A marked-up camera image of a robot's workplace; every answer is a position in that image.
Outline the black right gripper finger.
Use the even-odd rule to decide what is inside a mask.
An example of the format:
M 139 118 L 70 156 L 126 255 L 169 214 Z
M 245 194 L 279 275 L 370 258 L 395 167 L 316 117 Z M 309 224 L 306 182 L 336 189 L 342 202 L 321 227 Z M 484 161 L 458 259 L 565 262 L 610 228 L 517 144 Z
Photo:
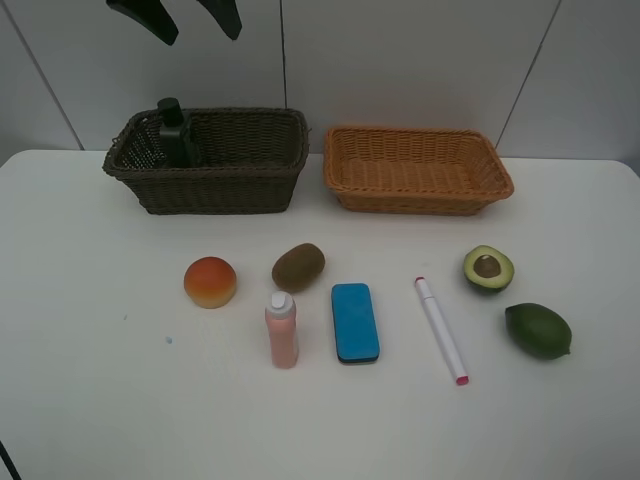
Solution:
M 237 40 L 242 21 L 235 0 L 198 0 L 231 40 Z

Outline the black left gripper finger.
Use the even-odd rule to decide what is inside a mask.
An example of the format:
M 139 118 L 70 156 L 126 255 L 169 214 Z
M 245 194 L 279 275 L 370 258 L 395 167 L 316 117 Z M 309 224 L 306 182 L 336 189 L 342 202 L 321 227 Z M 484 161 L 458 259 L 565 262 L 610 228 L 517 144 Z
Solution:
M 171 46 L 179 30 L 160 0 L 107 0 L 106 5 L 136 21 Z

